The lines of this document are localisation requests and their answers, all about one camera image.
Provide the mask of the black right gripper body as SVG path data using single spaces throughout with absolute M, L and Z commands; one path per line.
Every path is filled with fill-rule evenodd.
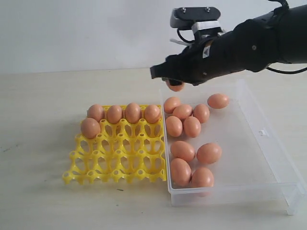
M 205 32 L 177 55 L 178 81 L 199 85 L 216 77 L 244 71 L 250 66 L 250 35 L 237 28 L 224 34 L 220 28 Z

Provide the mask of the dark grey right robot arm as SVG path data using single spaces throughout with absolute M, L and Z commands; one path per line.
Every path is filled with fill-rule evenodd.
M 232 31 L 219 24 L 215 7 L 182 7 L 172 11 L 170 25 L 178 33 L 191 30 L 194 39 L 177 55 L 150 68 L 151 77 L 172 86 L 200 85 L 216 77 L 249 70 L 259 72 L 273 63 L 307 61 L 307 7 L 290 8 L 286 1 L 273 11 L 245 20 Z

